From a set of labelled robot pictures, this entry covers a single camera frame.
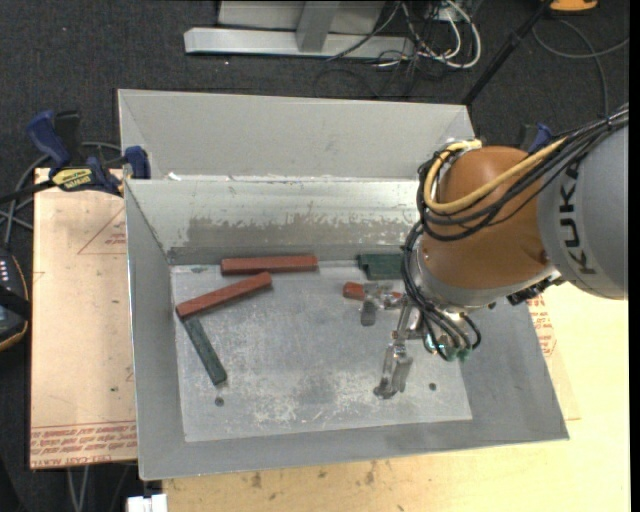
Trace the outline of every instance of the cardboard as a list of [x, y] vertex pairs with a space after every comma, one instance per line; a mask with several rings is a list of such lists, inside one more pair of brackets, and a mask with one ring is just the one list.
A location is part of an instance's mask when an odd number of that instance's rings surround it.
[[36, 194], [33, 268], [29, 467], [135, 460], [123, 199]]
[[567, 370], [560, 353], [560, 348], [558, 347], [558, 340], [553, 330], [551, 316], [549, 315], [549, 310], [544, 300], [544, 294], [529, 299], [527, 306], [529, 307], [531, 320], [538, 334], [538, 341], [540, 342], [540, 348], [542, 348], [542, 354], [544, 355], [544, 360], [547, 363], [547, 368], [551, 375], [553, 388], [560, 402], [562, 415], [565, 421], [578, 420], [580, 419], [580, 410], [573, 389], [571, 388], [569, 377], [567, 376]]

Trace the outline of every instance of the red wooden block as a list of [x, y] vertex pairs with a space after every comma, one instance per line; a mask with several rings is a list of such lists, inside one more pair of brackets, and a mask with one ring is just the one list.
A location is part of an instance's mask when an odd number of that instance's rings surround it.
[[223, 276], [259, 272], [312, 272], [318, 270], [318, 258], [301, 256], [266, 256], [261, 258], [227, 258], [220, 262]]
[[[402, 294], [399, 292], [391, 292], [391, 295], [395, 299], [401, 299]], [[364, 286], [360, 283], [354, 283], [353, 281], [348, 281], [342, 287], [342, 296], [345, 299], [355, 299], [355, 300], [364, 300]]]
[[176, 313], [184, 320], [186, 317], [221, 306], [231, 300], [246, 297], [269, 286], [271, 286], [271, 275], [268, 272], [262, 272], [256, 276], [248, 277], [237, 283], [178, 304]]

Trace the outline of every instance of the yellow cable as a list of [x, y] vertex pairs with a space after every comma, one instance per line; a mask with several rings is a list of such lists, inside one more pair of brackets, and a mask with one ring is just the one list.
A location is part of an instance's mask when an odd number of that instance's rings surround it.
[[471, 141], [471, 142], [457, 142], [447, 146], [444, 151], [441, 153], [442, 158], [439, 158], [429, 169], [427, 173], [427, 177], [424, 182], [423, 194], [424, 201], [427, 207], [430, 210], [433, 210], [436, 213], [440, 214], [452, 214], [458, 210], [468, 207], [469, 205], [476, 202], [478, 199], [486, 196], [490, 192], [493, 192], [499, 185], [510, 179], [511, 177], [521, 173], [531, 170], [533, 167], [538, 165], [542, 160], [547, 158], [553, 151], [556, 150], [558, 146], [560, 146], [566, 139], [560, 139], [544, 148], [536, 153], [529, 155], [527, 158], [522, 160], [522, 162], [514, 165], [511, 169], [502, 173], [500, 176], [497, 176], [489, 183], [485, 183], [480, 188], [477, 188], [473, 192], [467, 194], [460, 199], [456, 199], [455, 201], [451, 201], [449, 203], [438, 203], [437, 201], [431, 198], [431, 189], [433, 187], [433, 182], [442, 167], [442, 164], [446, 161], [447, 158], [451, 155], [451, 153], [460, 151], [462, 149], [478, 149], [481, 144], [480, 141]]

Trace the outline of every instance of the green block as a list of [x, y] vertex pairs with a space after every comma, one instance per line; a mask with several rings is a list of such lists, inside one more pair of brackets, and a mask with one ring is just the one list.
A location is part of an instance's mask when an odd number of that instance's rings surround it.
[[358, 256], [358, 267], [370, 281], [402, 279], [402, 253], [361, 254]]

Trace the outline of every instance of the metal base plate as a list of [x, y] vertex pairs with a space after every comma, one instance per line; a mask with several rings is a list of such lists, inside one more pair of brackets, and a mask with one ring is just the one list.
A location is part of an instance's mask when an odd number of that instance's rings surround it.
[[[176, 317], [187, 441], [471, 419], [459, 364], [427, 353], [419, 340], [409, 342], [414, 364], [405, 392], [390, 400], [374, 395], [399, 310], [360, 324], [362, 303], [342, 297], [345, 282], [365, 281], [355, 262], [272, 278], [272, 289], [199, 315], [228, 374], [222, 385], [212, 384]], [[173, 267], [174, 299], [239, 279], [223, 277], [219, 266]]]
[[[192, 28], [184, 34], [186, 53], [220, 53], [253, 55], [290, 55], [297, 57], [332, 57], [351, 48], [363, 36], [328, 34], [320, 51], [301, 51], [296, 33], [272, 30], [230, 28]], [[411, 54], [412, 45], [404, 37], [374, 36], [349, 53], [347, 58], [375, 59], [383, 52]]]

